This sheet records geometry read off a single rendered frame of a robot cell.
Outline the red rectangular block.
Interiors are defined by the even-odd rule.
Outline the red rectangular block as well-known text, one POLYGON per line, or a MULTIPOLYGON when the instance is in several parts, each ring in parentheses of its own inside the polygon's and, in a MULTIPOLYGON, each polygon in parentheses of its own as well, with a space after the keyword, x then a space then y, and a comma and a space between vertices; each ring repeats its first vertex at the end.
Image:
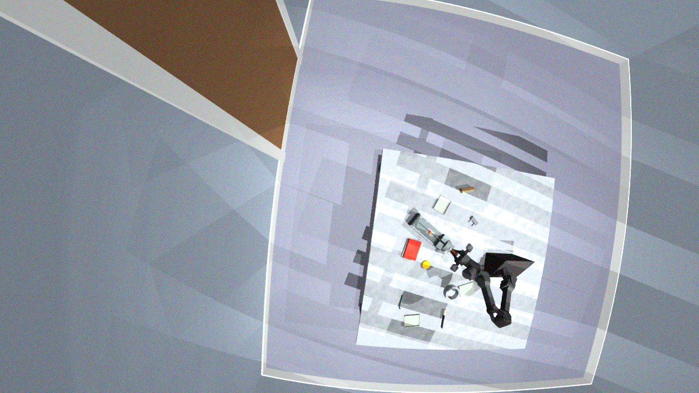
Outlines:
POLYGON ((411 260, 416 260, 420 246, 421 246, 421 241, 417 241, 417 240, 413 240, 413 239, 408 238, 407 244, 405 246, 403 257, 406 257, 407 259, 411 259, 411 260))

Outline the grey cylinder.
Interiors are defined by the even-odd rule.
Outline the grey cylinder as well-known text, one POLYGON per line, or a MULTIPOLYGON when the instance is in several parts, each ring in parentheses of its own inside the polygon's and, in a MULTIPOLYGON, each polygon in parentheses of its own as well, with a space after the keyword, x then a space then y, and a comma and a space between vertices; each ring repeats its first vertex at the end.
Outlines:
POLYGON ((448 285, 444 288, 444 290, 443 290, 443 295, 444 295, 444 296, 447 298, 447 300, 449 300, 449 301, 456 301, 456 300, 459 298, 459 296, 461 295, 461 293, 460 293, 460 289, 458 289, 458 288, 456 287, 456 285, 454 285, 454 284, 448 284, 448 285), (453 288, 456 289, 456 293, 455 293, 453 296, 448 296, 448 295, 447 295, 447 294, 448 294, 448 291, 449 291, 450 289, 453 289, 453 288))

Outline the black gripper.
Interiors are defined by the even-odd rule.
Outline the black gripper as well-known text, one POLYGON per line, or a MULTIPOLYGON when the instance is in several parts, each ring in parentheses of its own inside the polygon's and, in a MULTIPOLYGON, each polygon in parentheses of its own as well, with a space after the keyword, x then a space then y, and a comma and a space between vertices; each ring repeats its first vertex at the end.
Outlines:
MULTIPOLYGON (((456 253, 460 254, 460 255, 461 255, 462 252, 465 252, 465 254, 467 254, 468 252, 471 252, 471 251, 473 250, 473 246, 469 243, 469 244, 467 244, 467 246, 465 246, 465 249, 466 249, 465 251, 464 251, 464 249, 462 249, 462 251, 458 251, 457 249, 452 249, 452 250, 455 251, 456 253)), ((451 252, 451 251, 449 251, 449 252, 451 252)), ((454 261, 456 262, 456 264, 453 264, 453 265, 450 267, 450 269, 451 269, 453 272, 456 272, 456 271, 458 270, 458 268, 459 268, 459 267, 458 267, 458 265, 459 265, 458 260, 459 260, 459 259, 458 259, 458 257, 457 257, 456 255, 453 254, 453 252, 451 252, 451 254, 452 254, 452 256, 454 257, 454 259, 455 259, 454 261)), ((469 267, 470 264, 471 264, 472 262, 474 262, 473 259, 472 259, 471 262, 469 261, 469 263, 468 263, 469 265, 468 265, 468 266, 465 266, 465 267, 469 267)))

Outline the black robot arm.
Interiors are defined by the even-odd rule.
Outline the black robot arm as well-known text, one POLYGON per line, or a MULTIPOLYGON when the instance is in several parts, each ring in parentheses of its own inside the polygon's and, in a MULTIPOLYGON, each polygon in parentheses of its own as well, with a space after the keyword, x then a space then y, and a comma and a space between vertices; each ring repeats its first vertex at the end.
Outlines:
MULTIPOLYGON (((463 266, 468 266, 469 261, 471 262, 470 256, 462 252, 458 256, 458 263, 463 266)), ((469 281, 475 281, 482 290, 484 301, 486 302, 487 314, 491 316, 491 321, 496 324, 498 328, 504 328, 504 326, 509 326, 512 323, 512 317, 509 313, 510 311, 510 297, 512 292, 516 287, 517 278, 512 274, 512 267, 504 267, 500 270, 502 275, 502 281, 500 281, 500 289, 502 290, 502 300, 500 302, 500 308, 496 306, 494 297, 491 292, 491 278, 488 272, 483 271, 484 265, 479 265, 477 262, 472 262, 469 267, 464 269, 462 275, 465 279, 469 281), (496 318, 493 313, 497 313, 496 318)))

